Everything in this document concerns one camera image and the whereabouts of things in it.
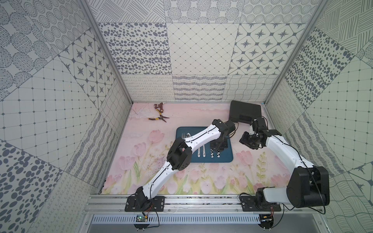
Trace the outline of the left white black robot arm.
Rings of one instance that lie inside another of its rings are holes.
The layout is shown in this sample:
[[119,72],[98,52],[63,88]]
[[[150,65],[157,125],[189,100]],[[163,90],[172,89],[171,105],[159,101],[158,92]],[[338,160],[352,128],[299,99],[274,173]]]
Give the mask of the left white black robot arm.
[[150,208],[153,198],[156,197],[168,179],[189,166],[192,154],[196,150],[209,144],[213,152],[221,155],[221,152],[226,148],[225,142],[235,129],[234,122],[215,119],[211,125],[199,133],[187,138],[177,138],[169,149],[166,162],[158,173],[147,184],[136,190],[134,197],[140,209]]

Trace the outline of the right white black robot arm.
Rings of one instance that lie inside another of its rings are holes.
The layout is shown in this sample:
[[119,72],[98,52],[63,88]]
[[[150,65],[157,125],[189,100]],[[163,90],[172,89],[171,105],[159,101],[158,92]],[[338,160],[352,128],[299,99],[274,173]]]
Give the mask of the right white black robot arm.
[[256,205],[262,203],[291,204],[295,208],[328,206],[330,203],[329,173],[304,158],[277,130],[254,134],[244,132],[240,143],[258,150],[270,149],[291,173],[286,187],[264,187],[255,194]]

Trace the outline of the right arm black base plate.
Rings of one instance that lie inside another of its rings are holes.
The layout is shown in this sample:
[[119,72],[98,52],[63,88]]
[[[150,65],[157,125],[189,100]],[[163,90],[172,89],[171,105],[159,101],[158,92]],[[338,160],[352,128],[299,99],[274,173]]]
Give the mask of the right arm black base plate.
[[269,203],[266,200],[260,201],[258,198],[250,195],[240,195],[239,200],[244,212],[280,212],[281,206],[277,203]]

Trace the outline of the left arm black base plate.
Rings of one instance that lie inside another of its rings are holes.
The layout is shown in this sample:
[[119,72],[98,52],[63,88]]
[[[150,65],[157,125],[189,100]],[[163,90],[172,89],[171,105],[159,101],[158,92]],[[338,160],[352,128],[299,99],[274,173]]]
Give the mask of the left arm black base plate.
[[163,212],[165,205],[165,196],[156,196],[151,200],[139,201],[135,196],[127,198],[125,212]]

